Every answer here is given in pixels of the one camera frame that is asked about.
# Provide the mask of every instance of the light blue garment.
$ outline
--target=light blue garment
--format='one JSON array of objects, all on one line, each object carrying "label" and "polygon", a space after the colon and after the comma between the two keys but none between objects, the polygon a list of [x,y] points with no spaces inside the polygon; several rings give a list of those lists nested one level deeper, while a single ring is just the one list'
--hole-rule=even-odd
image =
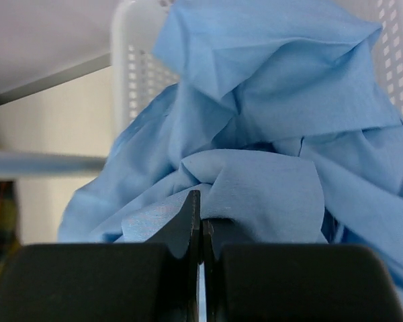
[{"label": "light blue garment", "polygon": [[181,82],[119,136],[59,240],[144,241],[199,189],[202,218],[256,240],[372,247],[403,302],[403,123],[375,83],[379,31],[324,0],[178,0],[154,53]]}]

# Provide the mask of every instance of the plastic basket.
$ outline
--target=plastic basket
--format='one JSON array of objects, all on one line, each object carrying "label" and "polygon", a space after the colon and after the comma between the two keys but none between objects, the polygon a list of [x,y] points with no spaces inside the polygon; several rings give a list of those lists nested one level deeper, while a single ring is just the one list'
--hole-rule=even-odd
[{"label": "plastic basket", "polygon": [[[118,135],[167,85],[179,78],[151,53],[174,0],[128,0],[112,25],[115,131]],[[403,114],[403,0],[334,0],[358,17],[379,21],[373,49],[378,83]]]}]

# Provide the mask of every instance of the blue fabric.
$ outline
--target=blue fabric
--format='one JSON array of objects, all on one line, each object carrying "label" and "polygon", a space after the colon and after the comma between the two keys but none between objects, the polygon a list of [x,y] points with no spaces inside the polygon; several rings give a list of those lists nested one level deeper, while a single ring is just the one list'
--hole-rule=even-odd
[{"label": "blue fabric", "polygon": [[203,218],[256,240],[371,247],[403,302],[403,123],[375,83],[379,31],[323,0],[178,0],[154,53],[181,81],[75,193],[59,240],[144,241],[199,189]]}]

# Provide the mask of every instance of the white laundry basket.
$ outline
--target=white laundry basket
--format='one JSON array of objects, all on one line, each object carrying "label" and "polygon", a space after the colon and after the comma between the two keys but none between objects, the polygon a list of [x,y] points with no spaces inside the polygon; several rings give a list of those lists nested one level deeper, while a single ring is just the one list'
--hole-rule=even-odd
[{"label": "white laundry basket", "polygon": [[[116,135],[179,79],[150,54],[173,2],[126,0],[116,11],[111,44]],[[403,114],[403,0],[334,2],[361,19],[382,24],[383,34],[373,49],[377,80]]]}]

